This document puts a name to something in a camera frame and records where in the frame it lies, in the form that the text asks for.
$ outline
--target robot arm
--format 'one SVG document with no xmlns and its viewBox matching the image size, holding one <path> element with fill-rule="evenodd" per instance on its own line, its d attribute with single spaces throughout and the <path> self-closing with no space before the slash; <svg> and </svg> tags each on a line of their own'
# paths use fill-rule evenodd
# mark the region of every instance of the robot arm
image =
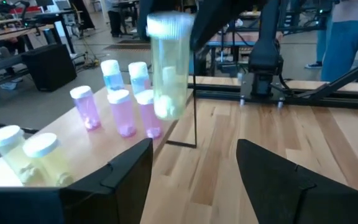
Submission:
<svg viewBox="0 0 358 224">
<path fill-rule="evenodd" d="M 225 24 L 235 19 L 241 12 L 252 9 L 253 5 L 264 5 L 268 0 L 207 0 L 197 13 L 191 32 L 190 48 L 201 49 Z M 157 11 L 175 10 L 175 1 L 143 0 L 140 1 L 140 15 L 137 31 L 140 38 L 146 39 L 147 15 Z"/>
</svg>

